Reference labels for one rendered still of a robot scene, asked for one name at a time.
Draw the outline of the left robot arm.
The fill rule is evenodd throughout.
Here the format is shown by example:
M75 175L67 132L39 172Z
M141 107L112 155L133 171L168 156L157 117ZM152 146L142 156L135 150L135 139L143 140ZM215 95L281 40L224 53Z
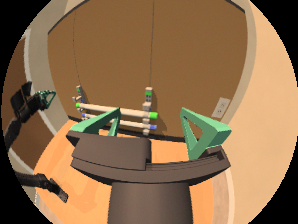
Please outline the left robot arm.
M7 127L8 130L6 129L7 131L4 133L4 142L5 142L7 154L10 149L11 144L14 142L14 140L16 140L17 136L20 133L20 128L22 127L21 122L25 124L28 121L28 119L30 118L30 113L29 113L26 105L23 108L22 108L22 106L26 102L29 110L31 111L38 104L35 96L32 96L29 99L26 98L26 97L29 97L31 94L31 86L32 86L32 82L30 82L30 81L26 82L24 85L21 86L23 95L22 95L22 92L20 89L10 99L14 114L16 113L18 115L15 114L16 117L12 118L14 120L11 120L12 123L11 122L9 123L10 126L8 125L9 126L9 127ZM24 96L24 98L23 98L23 96ZM25 99L25 101L24 101L24 99ZM17 118L17 120L15 120L16 118ZM43 190L48 189L48 191L50 193L56 192L56 195L60 198L60 200L63 203L67 203L68 194L66 192L64 192L51 177L48 180L48 178L43 173L29 175L29 174L17 172L15 170L14 170L14 172L15 172L15 175L16 175L18 181L20 182L21 186L37 187L37 188L42 188ZM55 185L53 185L53 184L55 184ZM53 190L52 190L52 188L53 188Z

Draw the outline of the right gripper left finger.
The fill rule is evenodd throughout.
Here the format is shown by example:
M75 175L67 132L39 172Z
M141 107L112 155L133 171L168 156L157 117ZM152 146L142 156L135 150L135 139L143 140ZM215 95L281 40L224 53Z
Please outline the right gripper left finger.
M120 108L116 108L107 113L104 113L96 117L87 119L85 121L79 122L77 124L74 124L70 128L70 130L99 135L99 130L107 123L109 123L111 120L114 120L107 136L117 136L119 125L120 125L120 119L121 119Z

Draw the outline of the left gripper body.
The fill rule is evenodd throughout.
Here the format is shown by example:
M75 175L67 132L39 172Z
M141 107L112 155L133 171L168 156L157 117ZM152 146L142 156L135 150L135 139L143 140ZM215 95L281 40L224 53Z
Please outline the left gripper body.
M37 94L37 95L36 95ZM47 106L46 106L46 104L45 104L45 101L44 101L44 99L42 98L41 100L44 102L44 104L43 103L40 103L40 99L39 99L39 94L38 93L35 93L34 94L35 95L35 97L36 97L36 100L37 100L37 105L30 111L29 110L29 108L27 107L27 104L26 104L26 107L27 107L27 109L28 109L28 111L29 111L29 113L30 113L30 115L33 115L35 112L37 112L38 110L41 110L41 111L44 111L44 110L47 110ZM41 104L41 105L40 105ZM40 108L39 108L40 107Z

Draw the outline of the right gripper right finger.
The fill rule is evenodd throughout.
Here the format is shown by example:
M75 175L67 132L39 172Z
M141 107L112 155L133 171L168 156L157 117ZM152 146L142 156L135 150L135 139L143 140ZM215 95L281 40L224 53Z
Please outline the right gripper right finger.
M222 145L232 132L228 125L194 113L185 108L181 108L180 118L189 160L198 159L198 157L209 147ZM202 136L198 141L196 140L187 119L202 129Z

